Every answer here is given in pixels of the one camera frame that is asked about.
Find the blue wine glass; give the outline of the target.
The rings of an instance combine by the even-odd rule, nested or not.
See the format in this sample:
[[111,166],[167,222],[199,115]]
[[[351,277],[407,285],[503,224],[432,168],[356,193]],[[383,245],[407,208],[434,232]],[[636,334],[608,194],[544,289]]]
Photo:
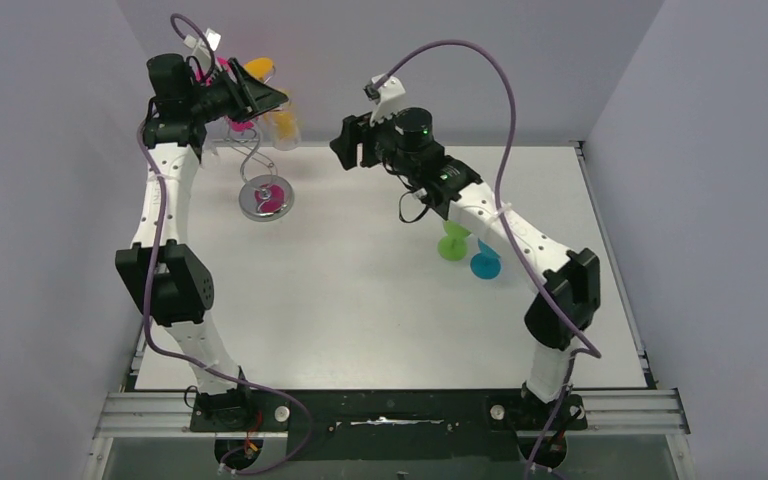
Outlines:
[[502,264],[499,255],[486,243],[477,241],[478,252],[470,260],[470,269],[479,279],[491,280],[499,276]]

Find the green wine glass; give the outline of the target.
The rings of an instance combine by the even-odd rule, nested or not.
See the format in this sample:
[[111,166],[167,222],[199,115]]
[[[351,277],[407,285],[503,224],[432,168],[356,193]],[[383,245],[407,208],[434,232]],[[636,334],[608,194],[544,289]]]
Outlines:
[[443,222],[445,235],[437,243],[437,252],[441,258],[450,262],[464,259],[468,253],[467,238],[471,232],[456,222]]

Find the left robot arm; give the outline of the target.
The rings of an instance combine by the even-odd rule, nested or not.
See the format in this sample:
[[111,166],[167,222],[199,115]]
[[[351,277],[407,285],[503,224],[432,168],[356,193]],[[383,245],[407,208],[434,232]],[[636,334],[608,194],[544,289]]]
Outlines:
[[187,58],[169,53],[149,59],[147,70],[154,95],[137,129],[146,187],[138,228],[116,252],[115,268],[142,315],[148,347],[190,367],[196,417],[245,430],[258,408],[211,317],[212,274],[187,243],[191,194],[207,125],[253,121],[288,97],[235,58],[197,74]]

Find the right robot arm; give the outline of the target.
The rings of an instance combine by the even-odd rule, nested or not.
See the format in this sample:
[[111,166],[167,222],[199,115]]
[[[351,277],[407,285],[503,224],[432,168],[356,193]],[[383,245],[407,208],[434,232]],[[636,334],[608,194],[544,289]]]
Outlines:
[[400,179],[428,211],[474,236],[499,259],[525,270],[535,298],[524,324],[535,341],[524,399],[541,422],[566,412],[571,366],[585,350],[584,331],[601,306],[600,259],[551,239],[498,200],[493,188],[433,136],[432,115],[420,107],[374,120],[343,119],[330,149],[346,170],[377,165]]

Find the clear wine glass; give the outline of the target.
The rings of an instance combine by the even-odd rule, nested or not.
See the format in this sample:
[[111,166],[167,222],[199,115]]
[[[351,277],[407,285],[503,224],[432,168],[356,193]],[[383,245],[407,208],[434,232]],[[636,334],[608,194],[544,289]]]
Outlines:
[[280,89],[288,101],[266,114],[273,147],[281,151],[295,149],[301,143],[301,132],[289,91]]

